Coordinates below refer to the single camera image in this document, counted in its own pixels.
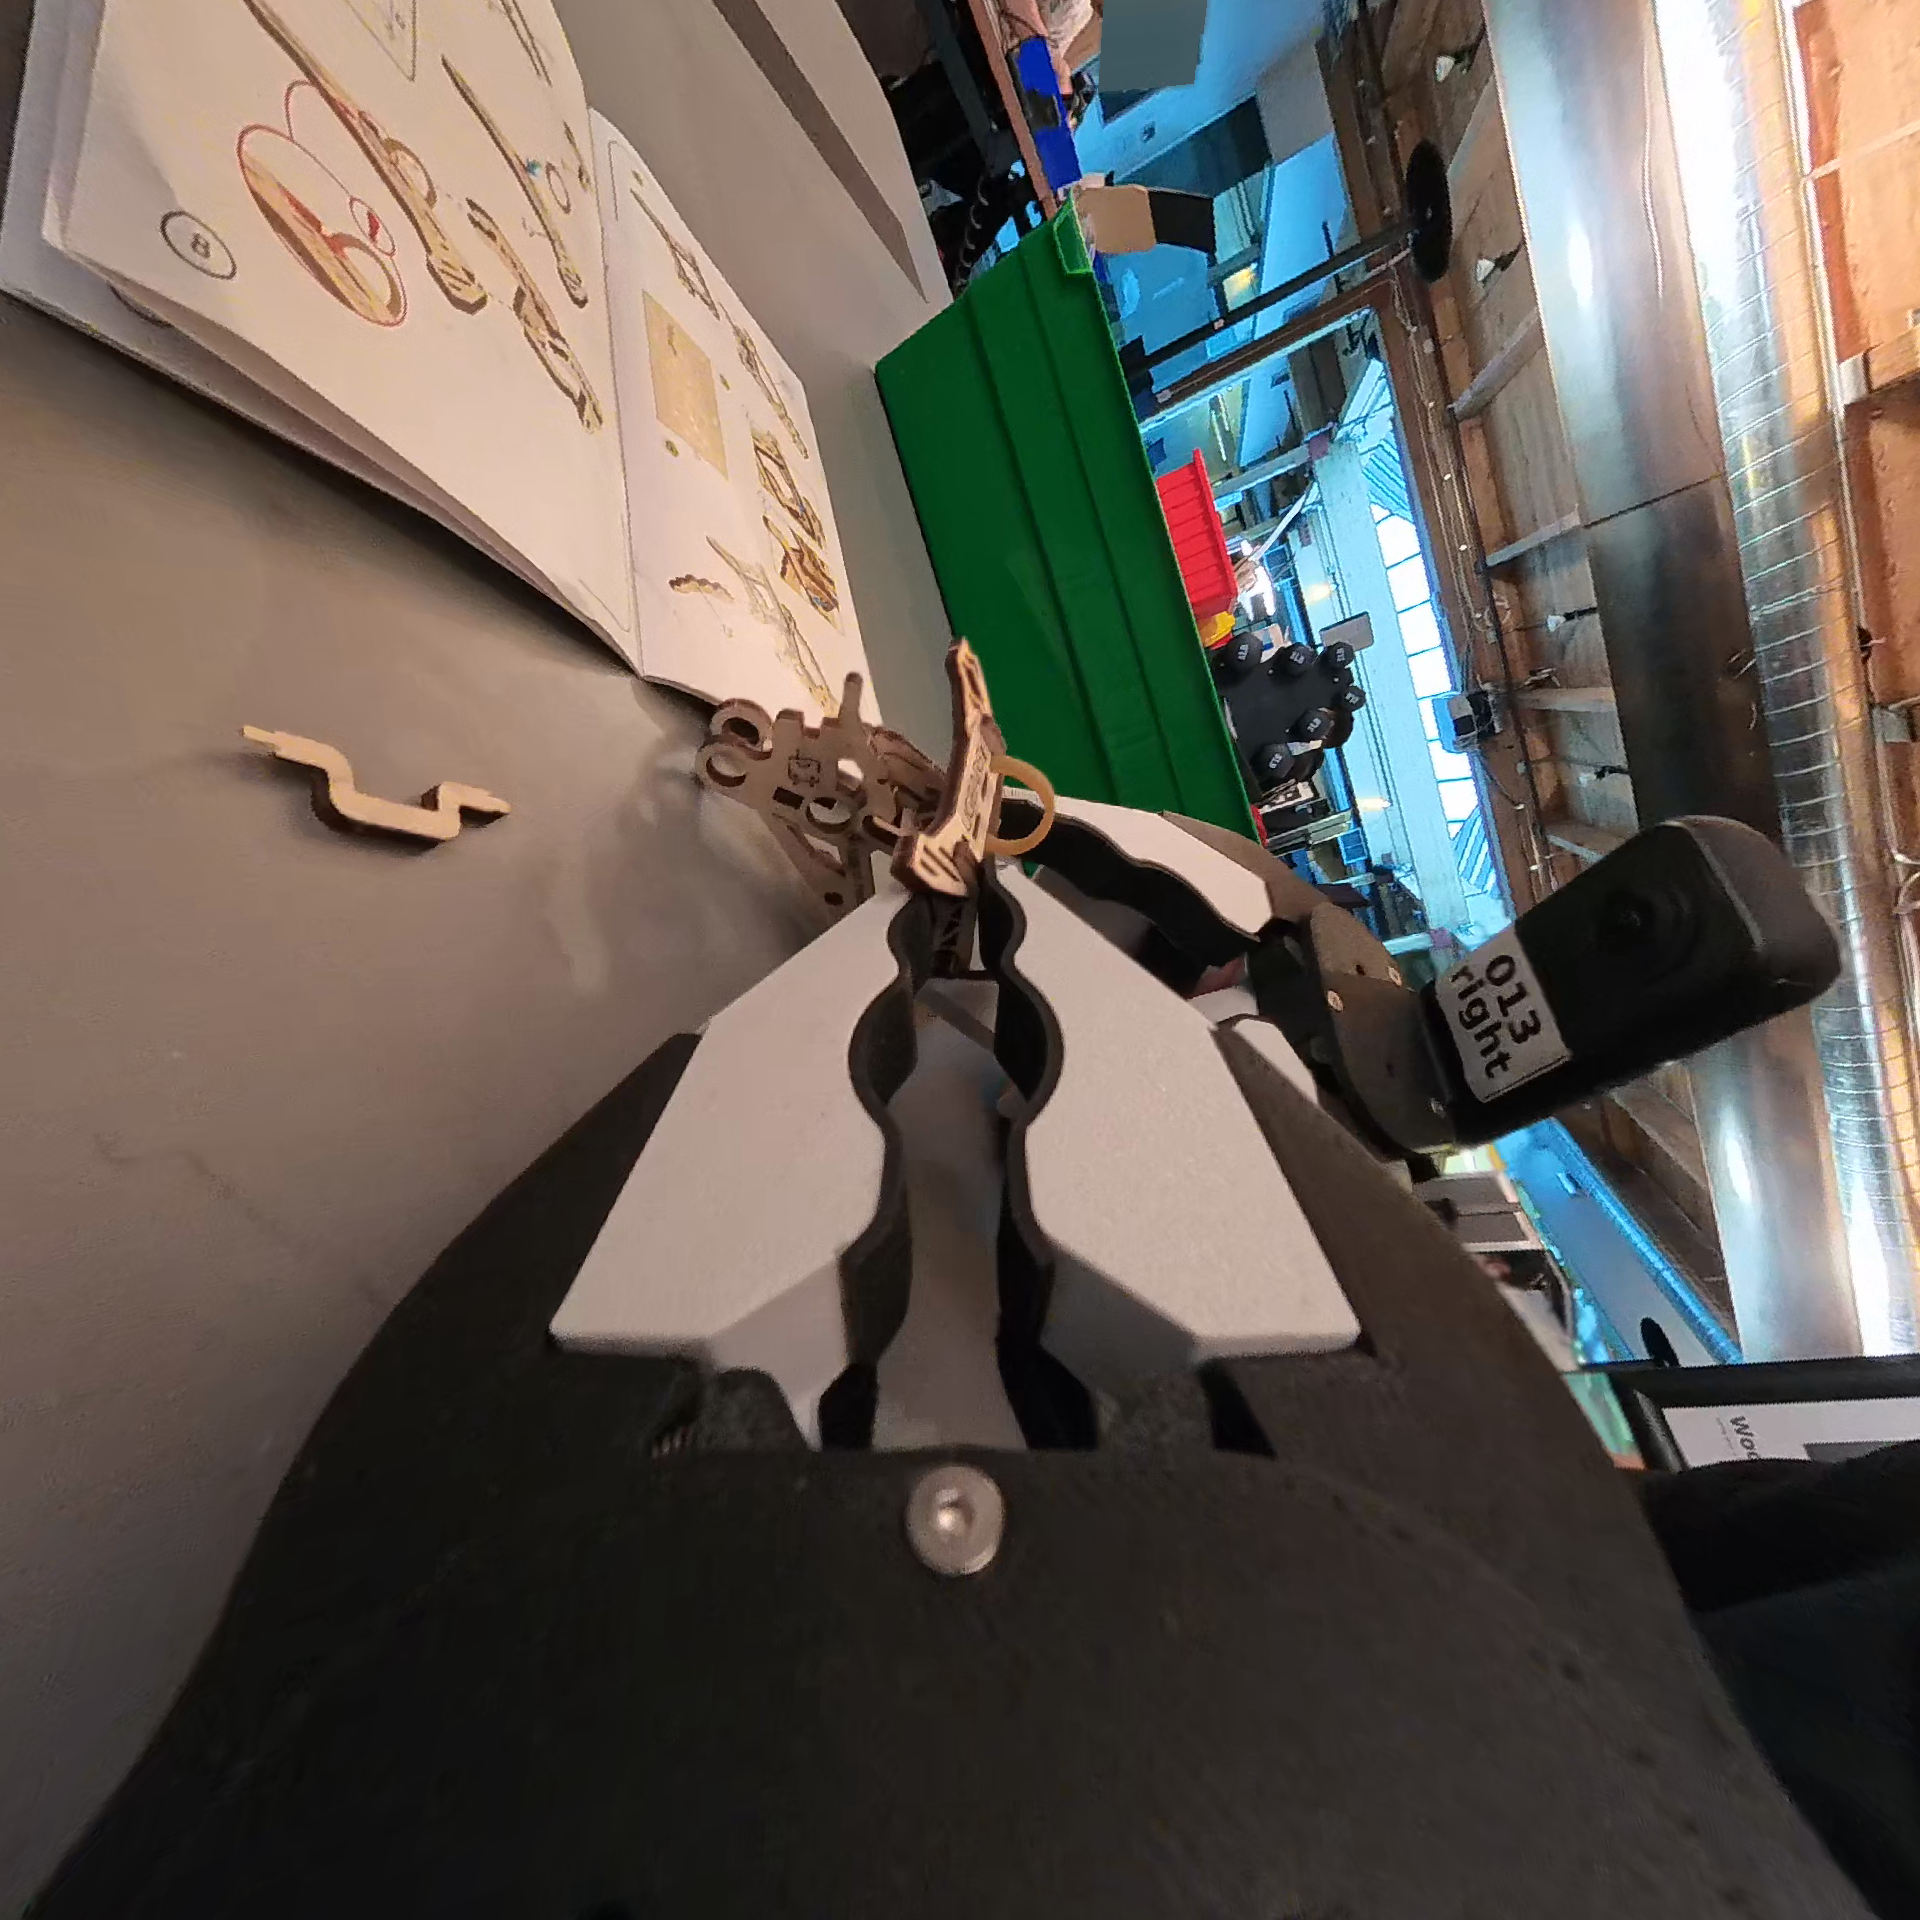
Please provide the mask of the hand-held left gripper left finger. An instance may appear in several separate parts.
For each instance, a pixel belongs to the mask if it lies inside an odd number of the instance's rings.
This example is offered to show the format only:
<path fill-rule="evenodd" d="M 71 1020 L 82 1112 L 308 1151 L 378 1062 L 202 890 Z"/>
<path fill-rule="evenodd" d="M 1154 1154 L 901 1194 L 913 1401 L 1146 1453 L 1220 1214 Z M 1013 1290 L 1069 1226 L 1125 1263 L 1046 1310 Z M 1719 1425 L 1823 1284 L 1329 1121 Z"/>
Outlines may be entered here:
<path fill-rule="evenodd" d="M 939 909 L 875 897 L 694 1038 L 548 1331 L 569 1351 L 771 1379 L 862 1444 L 912 1288 L 903 1133 Z"/>

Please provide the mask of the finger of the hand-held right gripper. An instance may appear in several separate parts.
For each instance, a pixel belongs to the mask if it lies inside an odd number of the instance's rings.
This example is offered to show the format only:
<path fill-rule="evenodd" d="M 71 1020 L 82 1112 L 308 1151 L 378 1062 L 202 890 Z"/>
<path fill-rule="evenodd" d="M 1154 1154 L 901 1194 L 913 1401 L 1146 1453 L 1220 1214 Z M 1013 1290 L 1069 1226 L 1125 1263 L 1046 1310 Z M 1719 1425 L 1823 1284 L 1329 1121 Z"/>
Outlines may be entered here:
<path fill-rule="evenodd" d="M 1293 1067 L 1293 1046 L 1268 1020 L 1251 990 L 1248 960 L 1208 967 L 1199 978 L 1193 1007 L 1217 1030 L 1236 1036 L 1276 1069 Z"/>
<path fill-rule="evenodd" d="M 1083 897 L 1134 912 L 1194 962 L 1228 962 L 1279 919 L 1255 871 L 1162 811 L 1058 803 L 1031 858 Z"/>

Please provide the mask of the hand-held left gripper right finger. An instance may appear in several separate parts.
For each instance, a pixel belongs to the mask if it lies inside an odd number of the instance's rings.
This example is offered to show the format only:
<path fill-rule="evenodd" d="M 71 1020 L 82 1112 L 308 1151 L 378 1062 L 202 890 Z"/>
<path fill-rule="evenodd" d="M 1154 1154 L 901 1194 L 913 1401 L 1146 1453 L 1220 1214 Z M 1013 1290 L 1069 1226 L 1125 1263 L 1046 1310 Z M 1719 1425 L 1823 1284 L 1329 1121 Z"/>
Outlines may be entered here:
<path fill-rule="evenodd" d="M 1099 1401 L 1361 1324 L 1213 1022 L 1068 905 L 984 878 L 1013 1087 L 997 1361 L 1022 1438 L 1093 1447 Z"/>

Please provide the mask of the wooden model axle assembly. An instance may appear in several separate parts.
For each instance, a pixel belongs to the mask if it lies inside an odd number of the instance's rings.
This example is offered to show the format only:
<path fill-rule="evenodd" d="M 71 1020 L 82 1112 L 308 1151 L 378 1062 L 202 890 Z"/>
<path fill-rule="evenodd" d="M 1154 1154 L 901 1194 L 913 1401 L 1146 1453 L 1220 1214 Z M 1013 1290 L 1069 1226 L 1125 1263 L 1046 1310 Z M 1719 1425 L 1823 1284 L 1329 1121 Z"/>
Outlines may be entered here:
<path fill-rule="evenodd" d="M 888 939 L 913 988 L 973 972 L 984 880 L 997 863 L 1036 851 L 1058 816 L 1053 783 L 1006 751 L 986 669 L 967 639 L 948 649 L 948 687 L 952 751 L 936 803 L 898 832 L 888 861 L 905 895 Z"/>

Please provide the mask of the wooden model side frame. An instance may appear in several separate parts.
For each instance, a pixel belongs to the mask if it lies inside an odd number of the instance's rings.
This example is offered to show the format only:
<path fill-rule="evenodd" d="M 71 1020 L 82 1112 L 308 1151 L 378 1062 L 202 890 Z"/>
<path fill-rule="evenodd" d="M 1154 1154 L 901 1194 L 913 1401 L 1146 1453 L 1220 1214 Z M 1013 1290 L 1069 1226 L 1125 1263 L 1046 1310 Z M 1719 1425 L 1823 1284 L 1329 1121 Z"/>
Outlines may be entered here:
<path fill-rule="evenodd" d="M 774 835 L 817 905 L 845 917 L 875 895 L 875 863 L 929 825 L 945 770 L 901 731 L 869 723 L 865 678 L 845 678 L 839 705 L 810 722 L 751 700 L 716 709 L 693 771 L 721 800 L 749 807 Z"/>

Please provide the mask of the black rack with round caps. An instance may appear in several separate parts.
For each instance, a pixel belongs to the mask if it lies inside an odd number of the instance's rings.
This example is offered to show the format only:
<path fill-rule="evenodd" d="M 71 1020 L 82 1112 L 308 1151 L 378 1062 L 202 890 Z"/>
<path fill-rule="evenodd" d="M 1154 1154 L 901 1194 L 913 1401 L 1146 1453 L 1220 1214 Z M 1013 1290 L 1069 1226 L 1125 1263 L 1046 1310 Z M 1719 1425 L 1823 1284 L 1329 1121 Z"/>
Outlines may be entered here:
<path fill-rule="evenodd" d="M 1267 652 L 1253 631 L 1236 631 L 1210 647 L 1210 670 L 1253 800 L 1310 780 L 1368 705 L 1357 647 L 1342 639 Z"/>

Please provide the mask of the red plastic bin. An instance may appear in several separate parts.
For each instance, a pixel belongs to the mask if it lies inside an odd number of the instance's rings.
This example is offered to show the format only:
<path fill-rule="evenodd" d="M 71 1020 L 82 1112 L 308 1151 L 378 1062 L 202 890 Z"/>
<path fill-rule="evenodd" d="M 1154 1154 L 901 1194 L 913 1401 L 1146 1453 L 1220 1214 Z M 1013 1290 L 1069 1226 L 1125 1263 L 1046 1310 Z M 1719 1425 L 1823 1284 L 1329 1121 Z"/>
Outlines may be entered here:
<path fill-rule="evenodd" d="M 1188 592 L 1188 607 L 1200 628 L 1230 615 L 1239 602 L 1239 575 L 1228 535 L 1213 499 L 1205 454 L 1157 479 L 1173 556 Z"/>

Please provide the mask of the green plastic bin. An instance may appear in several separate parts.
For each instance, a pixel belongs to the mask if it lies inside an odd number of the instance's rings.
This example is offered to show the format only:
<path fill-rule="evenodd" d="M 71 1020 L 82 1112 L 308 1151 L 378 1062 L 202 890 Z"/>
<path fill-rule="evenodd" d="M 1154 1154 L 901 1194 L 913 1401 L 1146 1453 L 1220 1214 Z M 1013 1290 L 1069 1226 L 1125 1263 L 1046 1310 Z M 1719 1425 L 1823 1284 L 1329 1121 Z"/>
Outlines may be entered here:
<path fill-rule="evenodd" d="M 957 639 L 1064 794 L 1255 844 L 1096 255 L 1064 204 L 875 366 Z"/>

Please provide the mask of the zigzag wooden part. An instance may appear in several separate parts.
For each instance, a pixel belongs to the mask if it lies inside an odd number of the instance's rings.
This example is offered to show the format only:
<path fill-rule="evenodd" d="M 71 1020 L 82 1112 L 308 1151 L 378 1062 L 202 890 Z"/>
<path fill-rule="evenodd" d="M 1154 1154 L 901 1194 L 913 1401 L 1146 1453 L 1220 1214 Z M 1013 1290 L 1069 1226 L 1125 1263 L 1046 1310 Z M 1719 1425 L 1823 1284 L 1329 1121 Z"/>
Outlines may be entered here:
<path fill-rule="evenodd" d="M 316 816 L 345 830 L 439 846 L 461 837 L 469 825 L 485 827 L 512 813 L 512 803 L 481 787 L 443 780 L 413 801 L 394 801 L 363 790 L 348 754 L 324 741 L 256 725 L 241 727 L 242 741 L 308 774 Z"/>

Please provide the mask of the black framed paper sign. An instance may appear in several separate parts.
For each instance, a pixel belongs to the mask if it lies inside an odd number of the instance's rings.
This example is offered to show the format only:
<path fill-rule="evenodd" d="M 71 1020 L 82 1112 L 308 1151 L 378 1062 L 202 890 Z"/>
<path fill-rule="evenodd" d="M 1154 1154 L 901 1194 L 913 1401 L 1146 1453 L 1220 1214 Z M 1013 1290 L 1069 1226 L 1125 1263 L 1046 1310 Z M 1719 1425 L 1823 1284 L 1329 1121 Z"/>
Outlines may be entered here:
<path fill-rule="evenodd" d="M 1599 1369 L 1645 1468 L 1857 1459 L 1918 1438 L 1918 1356 Z"/>

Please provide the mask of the beige and black board stand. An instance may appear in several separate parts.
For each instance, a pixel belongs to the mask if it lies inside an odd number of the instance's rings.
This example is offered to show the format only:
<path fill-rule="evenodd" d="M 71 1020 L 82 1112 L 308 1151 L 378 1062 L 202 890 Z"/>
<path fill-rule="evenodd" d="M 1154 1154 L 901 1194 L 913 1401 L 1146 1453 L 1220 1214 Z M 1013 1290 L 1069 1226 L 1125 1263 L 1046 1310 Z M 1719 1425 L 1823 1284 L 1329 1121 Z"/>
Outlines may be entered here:
<path fill-rule="evenodd" d="M 1073 199 L 1093 252 L 1190 249 L 1210 259 L 1217 257 L 1213 196 L 1140 180 L 1083 179 Z"/>

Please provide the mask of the black pole stand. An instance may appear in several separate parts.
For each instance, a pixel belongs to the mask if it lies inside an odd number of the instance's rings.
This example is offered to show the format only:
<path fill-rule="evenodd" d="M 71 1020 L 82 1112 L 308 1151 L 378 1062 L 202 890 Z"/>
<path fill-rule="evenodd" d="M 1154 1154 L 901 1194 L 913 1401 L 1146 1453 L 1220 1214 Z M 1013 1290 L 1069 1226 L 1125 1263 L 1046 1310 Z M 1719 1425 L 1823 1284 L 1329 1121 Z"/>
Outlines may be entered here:
<path fill-rule="evenodd" d="M 1452 188 L 1448 163 L 1429 139 L 1423 139 L 1405 160 L 1401 197 L 1403 210 L 1391 226 L 1332 252 L 1315 267 L 1285 279 L 1165 347 L 1125 349 L 1120 363 L 1137 418 L 1157 420 L 1213 399 L 1270 359 L 1328 335 L 1373 305 L 1396 267 L 1411 267 L 1429 284 L 1439 280 L 1452 259 Z M 1190 349 L 1211 347 L 1236 327 L 1248 328 L 1243 344 L 1211 353 L 1182 377 L 1165 377 L 1170 363 Z"/>

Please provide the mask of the blue plastic bin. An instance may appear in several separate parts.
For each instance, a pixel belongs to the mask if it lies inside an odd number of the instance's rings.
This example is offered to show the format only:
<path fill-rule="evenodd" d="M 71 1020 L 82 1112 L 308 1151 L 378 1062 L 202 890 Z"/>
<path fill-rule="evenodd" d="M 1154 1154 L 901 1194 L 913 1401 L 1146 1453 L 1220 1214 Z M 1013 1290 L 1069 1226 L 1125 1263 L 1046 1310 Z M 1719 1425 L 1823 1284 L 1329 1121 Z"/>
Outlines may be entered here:
<path fill-rule="evenodd" d="M 1013 74 L 1022 113 L 1031 133 L 1041 170 L 1059 196 L 1081 177 L 1068 94 L 1061 92 L 1049 41 L 1025 36 L 1013 49 Z"/>

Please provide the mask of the open instruction booklet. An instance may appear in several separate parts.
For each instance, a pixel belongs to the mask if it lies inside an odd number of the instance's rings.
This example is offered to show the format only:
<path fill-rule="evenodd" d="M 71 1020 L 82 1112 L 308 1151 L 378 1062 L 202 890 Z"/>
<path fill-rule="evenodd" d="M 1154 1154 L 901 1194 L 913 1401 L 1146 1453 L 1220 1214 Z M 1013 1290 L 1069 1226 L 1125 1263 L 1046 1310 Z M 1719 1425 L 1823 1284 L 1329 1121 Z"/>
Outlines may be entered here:
<path fill-rule="evenodd" d="M 43 2 L 4 290 L 439 518 L 706 705 L 869 674 L 804 386 L 554 4 Z"/>

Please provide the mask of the silver ventilation duct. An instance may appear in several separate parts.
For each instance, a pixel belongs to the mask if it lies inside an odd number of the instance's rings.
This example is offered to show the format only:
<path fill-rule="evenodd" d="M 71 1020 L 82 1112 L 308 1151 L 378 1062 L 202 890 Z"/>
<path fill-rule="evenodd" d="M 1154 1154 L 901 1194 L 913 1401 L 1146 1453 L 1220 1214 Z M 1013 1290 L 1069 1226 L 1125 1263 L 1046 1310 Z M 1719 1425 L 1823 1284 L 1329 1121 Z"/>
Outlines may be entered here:
<path fill-rule="evenodd" d="M 1693 1062 L 1745 1356 L 1915 1349 L 1915 996 L 1785 4 L 1484 4 L 1641 819 L 1787 851 L 1842 967 Z"/>

